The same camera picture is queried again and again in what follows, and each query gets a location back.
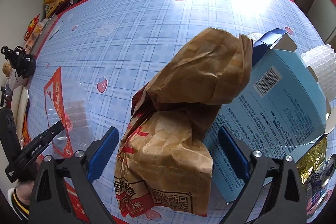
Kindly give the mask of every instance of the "bear print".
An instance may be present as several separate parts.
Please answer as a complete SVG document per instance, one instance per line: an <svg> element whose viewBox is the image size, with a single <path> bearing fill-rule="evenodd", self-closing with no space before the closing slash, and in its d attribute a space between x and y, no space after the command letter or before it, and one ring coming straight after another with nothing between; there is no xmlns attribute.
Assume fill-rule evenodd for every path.
<svg viewBox="0 0 336 224"><path fill-rule="evenodd" d="M109 35L111 35L116 27L117 27L118 23L114 22L112 24L105 22L96 32L96 35L99 37L108 37Z"/></svg>

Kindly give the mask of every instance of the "blue gripper pad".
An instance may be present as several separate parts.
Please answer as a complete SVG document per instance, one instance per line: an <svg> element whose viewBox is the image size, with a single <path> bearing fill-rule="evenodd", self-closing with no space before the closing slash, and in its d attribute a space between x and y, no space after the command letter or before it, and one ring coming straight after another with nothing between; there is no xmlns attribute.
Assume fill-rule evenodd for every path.
<svg viewBox="0 0 336 224"><path fill-rule="evenodd" d="M220 127L218 130L218 142L236 176L245 183L248 182L250 180L249 162L225 127Z"/></svg>
<svg viewBox="0 0 336 224"><path fill-rule="evenodd" d="M115 127L110 127L101 140L92 142L88 147L86 150L89 162L87 178L90 183L100 178L118 143L119 131Z"/></svg>

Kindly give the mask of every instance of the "metal screw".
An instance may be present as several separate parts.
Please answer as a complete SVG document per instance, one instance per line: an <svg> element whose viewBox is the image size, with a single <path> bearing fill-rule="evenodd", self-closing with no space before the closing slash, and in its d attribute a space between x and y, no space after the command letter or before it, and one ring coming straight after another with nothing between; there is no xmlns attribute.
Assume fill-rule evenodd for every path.
<svg viewBox="0 0 336 224"><path fill-rule="evenodd" d="M78 150L75 152L75 157L80 158L84 156L84 151L83 150Z"/></svg>
<svg viewBox="0 0 336 224"><path fill-rule="evenodd" d="M293 157L291 155L286 155L285 160L291 162L293 161Z"/></svg>
<svg viewBox="0 0 336 224"><path fill-rule="evenodd" d="M52 158L53 158L52 156L46 155L43 160L44 161L51 161Z"/></svg>
<svg viewBox="0 0 336 224"><path fill-rule="evenodd" d="M259 150L254 150L252 154L257 158L260 158L263 155Z"/></svg>

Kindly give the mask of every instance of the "table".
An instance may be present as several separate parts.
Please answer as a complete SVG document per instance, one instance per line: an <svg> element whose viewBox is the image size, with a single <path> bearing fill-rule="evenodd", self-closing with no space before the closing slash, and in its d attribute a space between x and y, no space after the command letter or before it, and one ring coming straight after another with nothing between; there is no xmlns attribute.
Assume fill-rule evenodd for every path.
<svg viewBox="0 0 336 224"><path fill-rule="evenodd" d="M135 92L208 26L235 36L285 28L300 54L323 44L293 0L84 0L60 15L53 27L58 32L47 36L38 53L29 88L29 134L35 137L48 127L43 87L60 66L64 78L80 80L86 90L95 138L110 126L121 137ZM102 77L106 89L98 86ZM327 153L335 150L329 140ZM110 213L130 224L217 224L229 209L214 186L208 217L155 207L146 215L123 218L113 187L115 158L116 152L94 187ZM329 185L334 188L335 176ZM267 189L263 191L250 219L261 210Z"/></svg>

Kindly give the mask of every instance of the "qr code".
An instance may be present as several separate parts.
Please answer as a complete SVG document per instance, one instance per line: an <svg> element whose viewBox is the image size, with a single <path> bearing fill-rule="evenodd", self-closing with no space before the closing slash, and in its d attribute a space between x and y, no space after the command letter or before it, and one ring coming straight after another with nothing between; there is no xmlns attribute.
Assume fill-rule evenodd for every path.
<svg viewBox="0 0 336 224"><path fill-rule="evenodd" d="M165 204L174 211L193 212L191 193L161 192L154 189L151 192L154 203Z"/></svg>

